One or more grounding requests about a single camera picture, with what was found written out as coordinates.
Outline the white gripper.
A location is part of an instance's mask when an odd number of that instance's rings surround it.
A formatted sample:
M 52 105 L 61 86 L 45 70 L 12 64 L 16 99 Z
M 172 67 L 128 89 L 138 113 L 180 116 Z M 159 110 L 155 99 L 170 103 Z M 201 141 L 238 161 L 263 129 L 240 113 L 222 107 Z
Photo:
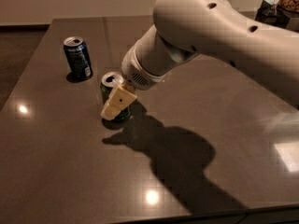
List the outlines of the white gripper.
M 136 56 L 136 45 L 124 56 L 121 72 L 128 84 L 118 84 L 110 92 L 101 111 L 101 117 L 105 120 L 116 118 L 137 98 L 135 89 L 146 91 L 164 79 L 164 75 L 152 75 L 142 67 Z

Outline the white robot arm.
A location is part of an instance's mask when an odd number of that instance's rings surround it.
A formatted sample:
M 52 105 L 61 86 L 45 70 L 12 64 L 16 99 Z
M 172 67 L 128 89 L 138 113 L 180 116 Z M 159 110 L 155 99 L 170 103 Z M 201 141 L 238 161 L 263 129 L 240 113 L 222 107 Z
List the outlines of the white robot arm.
M 299 103 L 299 35 L 249 19 L 227 0 L 156 0 L 153 25 L 121 63 L 124 82 L 108 96 L 101 117 L 112 120 L 137 90 L 161 82 L 167 72 L 197 55 L 211 56 Z

